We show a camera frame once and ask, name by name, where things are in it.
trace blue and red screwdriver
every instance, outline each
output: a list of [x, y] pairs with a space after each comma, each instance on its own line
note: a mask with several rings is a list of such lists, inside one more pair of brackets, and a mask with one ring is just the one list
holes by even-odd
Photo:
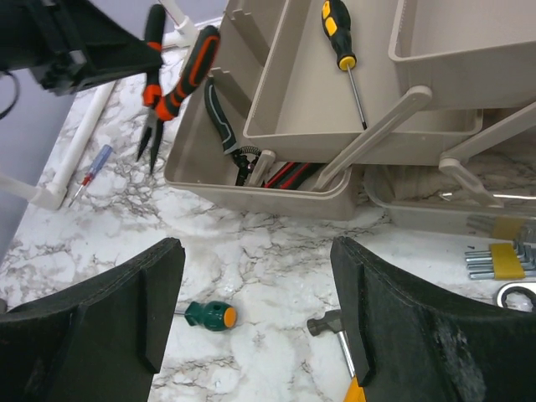
[[108, 157], [110, 156], [112, 152], [113, 150], [111, 149], [109, 145], [104, 145], [101, 148], [101, 150], [99, 151], [99, 154], [97, 155], [97, 157], [91, 164], [89, 170], [85, 174], [84, 180], [82, 180], [82, 183], [80, 187], [78, 188], [78, 190], [76, 191], [75, 196], [73, 197], [73, 199], [71, 199], [68, 208], [70, 208], [73, 202], [78, 198], [78, 196], [80, 195], [80, 192], [84, 188], [86, 188], [87, 185], [93, 181], [97, 173], [101, 171], [102, 167], [104, 166], [104, 164], [106, 163], [106, 161], [108, 160]]

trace black cable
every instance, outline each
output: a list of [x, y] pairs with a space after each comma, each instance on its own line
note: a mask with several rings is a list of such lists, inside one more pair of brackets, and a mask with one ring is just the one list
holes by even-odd
[[4, 111], [0, 112], [0, 120], [2, 120], [17, 104], [18, 96], [20, 95], [20, 82], [18, 82], [18, 78], [15, 75], [11, 74], [9, 71], [0, 71], [0, 73], [4, 73], [5, 75], [11, 77], [13, 80], [13, 84], [15, 85], [15, 96], [13, 97], [11, 105], [9, 105], [8, 108]]

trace yellow and black screwdriver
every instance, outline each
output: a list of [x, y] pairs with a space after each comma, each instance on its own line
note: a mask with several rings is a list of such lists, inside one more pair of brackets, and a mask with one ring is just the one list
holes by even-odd
[[342, 71], [347, 71], [352, 84], [355, 101], [358, 104], [359, 117], [363, 124], [363, 129], [367, 129], [367, 122], [359, 99], [358, 88], [353, 80], [352, 69], [357, 63], [357, 58], [352, 51], [352, 35], [350, 28], [352, 19], [348, 9], [342, 0], [326, 0], [322, 6], [322, 27], [324, 33], [329, 38], [333, 50], [337, 54], [337, 66]]

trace gray toolbox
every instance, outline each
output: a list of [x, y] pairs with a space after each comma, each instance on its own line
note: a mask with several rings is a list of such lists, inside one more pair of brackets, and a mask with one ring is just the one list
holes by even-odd
[[[374, 123], [402, 96], [388, 58], [397, 2], [346, 4], [357, 27], [353, 72]], [[348, 77], [322, 32], [321, 10], [322, 0], [229, 2], [211, 75], [240, 146], [271, 150], [278, 162], [330, 162], [363, 132]], [[481, 128], [482, 111], [419, 111], [322, 191], [312, 191], [318, 174], [299, 190], [236, 187], [237, 167], [223, 153], [200, 88], [185, 107], [164, 177], [228, 209], [345, 220], [355, 212], [360, 164], [437, 164], [443, 151]]]

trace red and black pliers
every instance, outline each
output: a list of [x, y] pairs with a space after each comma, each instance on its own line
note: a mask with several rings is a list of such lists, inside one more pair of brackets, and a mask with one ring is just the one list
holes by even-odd
[[[154, 4], [147, 18], [145, 41], [148, 46], [160, 52], [162, 52], [165, 23], [166, 10], [161, 4]], [[212, 25], [206, 26], [199, 32], [197, 41], [193, 46], [192, 53], [186, 62], [177, 85], [165, 96], [162, 96], [162, 87], [160, 86], [160, 70], [147, 72], [146, 86], [143, 91], [143, 105], [149, 108], [149, 116], [143, 127], [137, 159], [140, 159], [149, 140], [154, 136], [151, 146], [151, 173], [157, 162], [164, 122], [178, 116], [184, 100], [199, 87], [207, 76], [218, 52], [219, 40], [219, 30]]]

